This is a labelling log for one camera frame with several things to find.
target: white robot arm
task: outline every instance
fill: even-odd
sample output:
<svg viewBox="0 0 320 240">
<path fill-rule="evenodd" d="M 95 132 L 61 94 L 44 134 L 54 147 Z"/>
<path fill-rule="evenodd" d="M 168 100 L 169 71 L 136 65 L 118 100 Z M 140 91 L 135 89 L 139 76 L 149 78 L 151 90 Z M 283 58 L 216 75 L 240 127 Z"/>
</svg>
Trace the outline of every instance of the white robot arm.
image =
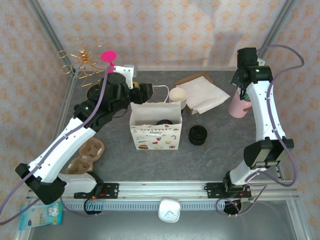
<svg viewBox="0 0 320 240">
<path fill-rule="evenodd" d="M 44 204 L 53 203 L 62 194 L 91 193 L 94 197 L 102 192 L 104 182 L 93 172 L 77 175 L 61 174 L 59 172 L 79 147 L 110 122 L 115 113 L 126 109 L 131 102 L 143 104 L 151 98 L 153 94 L 152 84 L 141 83 L 139 87 L 134 86 L 134 72 L 133 66 L 115 66 L 114 71 L 107 75 L 102 102 L 91 120 L 66 137 L 71 130 L 82 125 L 93 113 L 102 94 L 101 86 L 104 79 L 101 80 L 99 87 L 90 94 L 88 100 L 74 107 L 73 118 L 47 150 L 29 165 L 21 163 L 15 169 L 18 175 L 24 178 L 39 167 L 44 155 L 52 149 L 52 146 L 58 140 L 66 137 L 50 152 L 40 168 L 25 181 Z"/>
<path fill-rule="evenodd" d="M 246 92 L 250 98 L 253 108 L 256 142 L 244 149 L 244 160 L 230 173 L 229 188 L 232 186 L 243 186 L 246 179 L 257 171 L 265 171 L 267 168 L 277 166 L 286 156 L 286 152 L 279 143 L 279 140 L 272 127 L 267 106 L 267 91 L 272 81 L 270 67 L 259 66 L 257 62 L 257 50 L 254 47 L 238 50 L 238 70 L 234 74 L 231 84 L 241 89 L 240 99 Z M 276 130 L 284 141 L 285 145 L 292 149 L 292 139 L 286 139 L 275 105 L 273 87 L 270 92 L 270 105 Z"/>
</svg>

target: paper gift bag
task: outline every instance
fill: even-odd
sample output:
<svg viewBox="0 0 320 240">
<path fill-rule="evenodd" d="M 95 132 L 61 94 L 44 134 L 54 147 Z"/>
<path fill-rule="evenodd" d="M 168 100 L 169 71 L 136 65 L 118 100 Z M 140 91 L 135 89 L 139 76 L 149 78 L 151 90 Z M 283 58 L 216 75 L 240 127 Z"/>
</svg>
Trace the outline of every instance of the paper gift bag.
<svg viewBox="0 0 320 240">
<path fill-rule="evenodd" d="M 177 150 L 182 128 L 181 103 L 131 103 L 130 130 L 137 150 Z M 172 124 L 156 125 L 161 120 Z"/>
</svg>

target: clock face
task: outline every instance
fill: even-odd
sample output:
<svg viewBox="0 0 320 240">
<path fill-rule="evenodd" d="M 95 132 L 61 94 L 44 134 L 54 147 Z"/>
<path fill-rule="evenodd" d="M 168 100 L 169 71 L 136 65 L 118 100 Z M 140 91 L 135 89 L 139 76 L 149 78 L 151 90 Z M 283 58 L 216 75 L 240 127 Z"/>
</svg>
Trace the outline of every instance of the clock face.
<svg viewBox="0 0 320 240">
<path fill-rule="evenodd" d="M 167 223 L 175 223 L 180 217 L 180 203 L 172 199 L 163 199 L 159 206 L 159 218 Z"/>
</svg>

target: gold wire sculpture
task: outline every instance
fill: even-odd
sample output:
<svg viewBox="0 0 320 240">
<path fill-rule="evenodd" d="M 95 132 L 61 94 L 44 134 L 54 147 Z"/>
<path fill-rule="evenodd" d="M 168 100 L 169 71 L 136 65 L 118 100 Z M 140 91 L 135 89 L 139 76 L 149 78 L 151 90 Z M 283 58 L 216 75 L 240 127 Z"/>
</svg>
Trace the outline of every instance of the gold wire sculpture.
<svg viewBox="0 0 320 240">
<path fill-rule="evenodd" d="M 73 42 L 76 46 L 83 46 L 83 43 L 84 43 L 84 40 L 82 38 L 77 38 L 74 42 Z M 84 79 L 83 83 L 81 84 L 81 87 L 86 87 L 86 86 L 89 86 L 89 85 L 95 85 L 93 82 L 90 82 L 88 83 L 87 80 L 88 80 L 88 77 L 96 74 L 98 76 L 101 76 L 101 77 L 104 77 L 104 74 L 102 74 L 105 69 L 104 68 L 100 68 L 100 67 L 97 67 L 97 61 L 94 61 L 93 59 L 95 58 L 100 58 L 101 55 L 97 55 L 97 56 L 92 56 L 92 51 L 93 49 L 95 48 L 101 48 L 102 46 L 105 45 L 105 41 L 99 39 L 99 40 L 96 40 L 95 43 L 94 43 L 94 46 L 93 48 L 90 50 L 90 52 L 86 52 L 85 49 L 83 50 L 80 50 L 79 51 L 79 55 L 74 55 L 74 54 L 70 54 L 70 53 L 66 53 L 65 50 L 61 50 L 57 53 L 57 56 L 58 58 L 60 59 L 64 59 L 65 57 L 67 56 L 71 56 L 71 57 L 74 57 L 76 58 L 76 61 L 74 63 L 71 64 L 71 66 L 69 65 L 64 65 L 62 66 L 61 68 L 61 72 L 63 74 L 70 74 L 72 71 L 73 71 L 73 67 L 75 64 L 80 64 L 80 66 L 78 67 L 79 70 L 81 71 L 80 75 L 78 76 L 78 79 Z M 92 69 L 90 69 L 90 71 L 93 70 L 93 73 L 88 73 L 86 72 L 87 70 L 87 67 L 91 67 Z"/>
</svg>

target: wall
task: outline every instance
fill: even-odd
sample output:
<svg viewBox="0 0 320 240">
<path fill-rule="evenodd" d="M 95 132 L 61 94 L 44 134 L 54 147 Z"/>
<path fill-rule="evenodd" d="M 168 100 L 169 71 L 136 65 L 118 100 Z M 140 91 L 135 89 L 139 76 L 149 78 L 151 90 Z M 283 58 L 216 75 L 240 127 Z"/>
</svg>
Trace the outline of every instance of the wall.
<svg viewBox="0 0 320 240">
<path fill-rule="evenodd" d="M 29 163 L 51 143 L 69 76 L 25 0 L 0 1 L 0 203 L 21 180 L 19 163 Z M 21 187 L 0 220 L 25 202 Z M 0 226 L 1 239 L 13 239 L 19 219 Z"/>
<path fill-rule="evenodd" d="M 236 67 L 237 49 L 260 47 L 285 0 L 40 0 L 68 53 L 103 39 L 116 64 Z"/>
<path fill-rule="evenodd" d="M 300 0 L 279 33 L 277 44 L 296 49 L 305 66 L 278 79 L 276 104 L 281 124 L 294 140 L 298 166 L 298 189 L 307 207 L 308 223 L 314 239 L 320 236 L 320 5 L 318 0 Z M 299 60 L 287 50 L 271 49 L 267 64 L 273 75 L 283 68 L 298 65 Z M 286 177 L 292 178 L 289 161 L 284 163 Z"/>
</svg>

